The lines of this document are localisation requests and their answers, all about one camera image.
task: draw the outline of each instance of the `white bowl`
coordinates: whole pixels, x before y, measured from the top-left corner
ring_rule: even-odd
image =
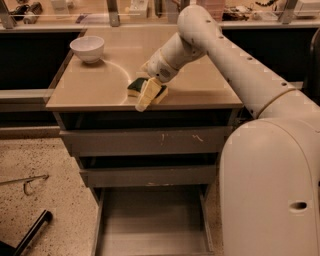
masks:
[[[104,40],[98,36],[84,36],[73,40],[70,43],[73,53],[86,63],[97,62],[104,48]]]

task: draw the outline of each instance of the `wooden cabinet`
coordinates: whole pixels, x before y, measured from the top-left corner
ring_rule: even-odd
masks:
[[[92,255],[213,255],[204,201],[241,101],[206,58],[145,112],[126,96],[128,78],[146,75],[139,65],[175,30],[88,30],[105,38],[108,59],[73,57],[47,104],[99,204]]]

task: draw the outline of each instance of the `speckled floor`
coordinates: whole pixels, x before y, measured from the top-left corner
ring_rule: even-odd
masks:
[[[0,241],[16,246],[44,209],[53,220],[32,240],[23,255],[91,255],[97,204],[58,130],[0,129],[0,182],[48,174],[47,180],[0,186]],[[223,255],[218,185],[207,200],[214,252]]]

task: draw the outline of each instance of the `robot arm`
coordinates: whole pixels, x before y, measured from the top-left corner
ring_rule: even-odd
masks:
[[[218,23],[198,5],[183,9],[178,18],[178,33],[150,58],[146,68],[151,77],[165,83],[175,77],[183,65],[204,54],[220,70],[254,118],[304,115],[311,105],[314,107],[314,103],[293,85],[224,37]],[[295,96],[286,95],[288,92],[294,92]],[[290,97],[286,107],[277,108],[277,113],[272,108],[270,115],[272,103],[284,95]]]
[[[259,118],[240,126],[221,155],[225,255],[319,256],[319,107],[224,37],[202,7],[185,8],[178,31],[149,61],[150,76],[167,82],[207,54]]]

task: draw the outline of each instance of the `beige countertop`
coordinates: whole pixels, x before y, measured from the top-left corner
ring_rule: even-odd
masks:
[[[140,67],[176,31],[176,26],[89,28],[105,39],[104,55],[94,64],[73,56],[47,108],[52,111],[135,110],[127,86],[147,77]],[[169,94],[148,110],[239,108],[237,95],[206,56],[187,64],[167,83]]]

